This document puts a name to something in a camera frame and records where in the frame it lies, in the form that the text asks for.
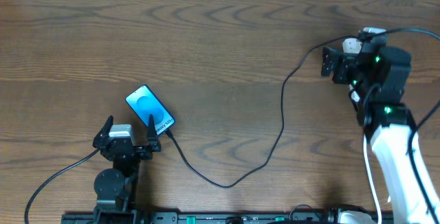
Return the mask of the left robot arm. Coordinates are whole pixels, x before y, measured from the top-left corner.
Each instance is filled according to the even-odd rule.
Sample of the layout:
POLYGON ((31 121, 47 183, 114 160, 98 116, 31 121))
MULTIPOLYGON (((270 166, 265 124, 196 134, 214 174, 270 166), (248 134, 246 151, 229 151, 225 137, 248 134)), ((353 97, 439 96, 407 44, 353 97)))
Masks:
POLYGON ((135 206, 140 162, 153 158, 162 146, 155 130, 154 117, 148 117, 147 145, 135 146, 130 125, 115 125, 109 116, 93 139, 92 146, 113 163, 96 177, 93 188, 97 194, 92 223, 151 222, 151 215, 135 206))

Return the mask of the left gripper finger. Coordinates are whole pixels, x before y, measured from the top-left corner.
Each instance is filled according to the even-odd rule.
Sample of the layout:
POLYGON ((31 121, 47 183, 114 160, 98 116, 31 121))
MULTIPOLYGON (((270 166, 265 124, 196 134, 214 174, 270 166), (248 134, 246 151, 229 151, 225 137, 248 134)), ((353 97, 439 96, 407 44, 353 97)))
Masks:
POLYGON ((148 141, 148 144, 152 147, 157 147, 159 144, 159 139, 155 130, 154 117, 152 114, 150 114, 148 117, 146 140, 148 141))
POLYGON ((104 123, 103 127, 100 129, 100 131, 96 135, 96 139, 102 140, 102 139, 108 137, 112 126, 113 126, 113 116, 110 115, 107 118, 106 122, 104 123))

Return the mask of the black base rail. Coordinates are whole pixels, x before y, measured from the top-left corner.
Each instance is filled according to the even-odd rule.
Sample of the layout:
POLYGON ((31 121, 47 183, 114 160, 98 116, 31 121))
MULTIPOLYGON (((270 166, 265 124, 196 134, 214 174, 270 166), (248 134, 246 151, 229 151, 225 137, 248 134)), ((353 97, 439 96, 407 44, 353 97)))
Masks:
POLYGON ((62 224, 139 223, 139 224, 260 224, 260 223, 376 223, 373 212, 332 209, 326 212, 299 210, 283 213, 186 213, 152 212, 133 214, 64 214, 62 224))

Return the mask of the blue Galaxy smartphone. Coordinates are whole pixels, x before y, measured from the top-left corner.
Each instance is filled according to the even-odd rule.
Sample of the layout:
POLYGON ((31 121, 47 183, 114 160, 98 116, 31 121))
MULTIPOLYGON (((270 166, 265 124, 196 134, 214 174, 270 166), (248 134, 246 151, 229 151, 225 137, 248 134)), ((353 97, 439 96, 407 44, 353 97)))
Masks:
POLYGON ((147 85, 137 88, 125 100, 145 126, 149 125, 150 115, 153 116, 157 135, 161 135, 175 124, 175 118, 147 85))

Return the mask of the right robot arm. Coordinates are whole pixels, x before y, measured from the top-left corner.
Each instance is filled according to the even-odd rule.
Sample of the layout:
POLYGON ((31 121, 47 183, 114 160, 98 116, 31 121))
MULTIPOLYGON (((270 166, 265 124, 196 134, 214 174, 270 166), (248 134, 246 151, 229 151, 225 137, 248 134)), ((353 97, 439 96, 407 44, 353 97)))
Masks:
POLYGON ((395 223, 438 223, 439 197, 421 156, 417 125, 402 102, 411 55, 397 47, 369 45, 350 53, 324 47, 322 76, 348 85, 364 140, 386 182, 395 223))

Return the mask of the white USB charger plug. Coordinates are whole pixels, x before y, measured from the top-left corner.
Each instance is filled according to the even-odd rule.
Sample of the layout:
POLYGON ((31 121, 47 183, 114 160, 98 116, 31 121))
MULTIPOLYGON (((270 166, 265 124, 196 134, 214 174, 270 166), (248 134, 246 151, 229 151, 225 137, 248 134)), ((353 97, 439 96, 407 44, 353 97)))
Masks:
POLYGON ((356 38, 347 38, 342 43, 343 52, 347 54, 359 54, 362 50, 362 42, 356 38))

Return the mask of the white power strip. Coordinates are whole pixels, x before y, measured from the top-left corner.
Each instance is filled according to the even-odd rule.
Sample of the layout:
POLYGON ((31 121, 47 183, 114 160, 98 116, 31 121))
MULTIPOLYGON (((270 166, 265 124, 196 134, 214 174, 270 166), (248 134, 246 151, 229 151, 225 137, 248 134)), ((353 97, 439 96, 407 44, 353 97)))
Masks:
POLYGON ((356 90, 355 90, 353 85, 349 85, 349 97, 354 102, 359 102, 360 101, 360 96, 356 92, 356 90))

